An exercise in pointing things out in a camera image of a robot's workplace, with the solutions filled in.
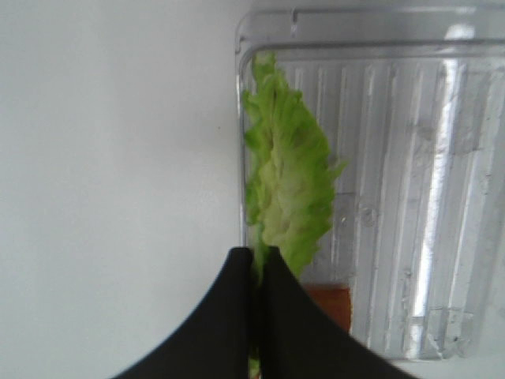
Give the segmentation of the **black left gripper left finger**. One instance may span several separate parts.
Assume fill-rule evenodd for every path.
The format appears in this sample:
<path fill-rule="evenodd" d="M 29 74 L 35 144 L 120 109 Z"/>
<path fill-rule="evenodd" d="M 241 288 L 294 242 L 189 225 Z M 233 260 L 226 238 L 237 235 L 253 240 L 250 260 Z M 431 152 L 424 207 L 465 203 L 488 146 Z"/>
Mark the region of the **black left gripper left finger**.
<path fill-rule="evenodd" d="M 118 378 L 247 378 L 252 252 L 235 247 L 185 321 Z"/>

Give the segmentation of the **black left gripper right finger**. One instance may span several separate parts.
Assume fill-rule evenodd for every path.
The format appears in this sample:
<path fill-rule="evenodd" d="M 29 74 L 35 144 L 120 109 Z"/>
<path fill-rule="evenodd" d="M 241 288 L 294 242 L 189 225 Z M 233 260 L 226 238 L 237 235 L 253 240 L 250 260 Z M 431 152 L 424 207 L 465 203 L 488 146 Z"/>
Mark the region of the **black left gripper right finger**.
<path fill-rule="evenodd" d="M 271 247 L 259 293 L 263 378 L 401 378 L 402 371 L 357 342 L 309 297 Z"/>

